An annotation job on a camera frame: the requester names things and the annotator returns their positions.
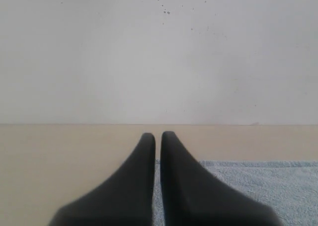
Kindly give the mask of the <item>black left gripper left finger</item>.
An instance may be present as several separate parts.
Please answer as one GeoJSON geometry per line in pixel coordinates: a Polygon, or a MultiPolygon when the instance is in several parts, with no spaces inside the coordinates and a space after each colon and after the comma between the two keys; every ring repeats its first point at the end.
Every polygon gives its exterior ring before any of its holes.
{"type": "Polygon", "coordinates": [[[106,181],[61,207],[51,226],[151,226],[156,143],[142,134],[126,161],[106,181]]]}

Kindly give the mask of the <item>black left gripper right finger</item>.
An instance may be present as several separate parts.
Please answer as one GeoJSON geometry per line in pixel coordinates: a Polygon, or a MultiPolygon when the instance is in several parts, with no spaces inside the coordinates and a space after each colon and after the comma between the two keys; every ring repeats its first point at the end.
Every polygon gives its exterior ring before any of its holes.
{"type": "Polygon", "coordinates": [[[160,183],[167,226],[280,226],[271,207],[223,183],[184,147],[175,132],[161,138],[160,183]]]}

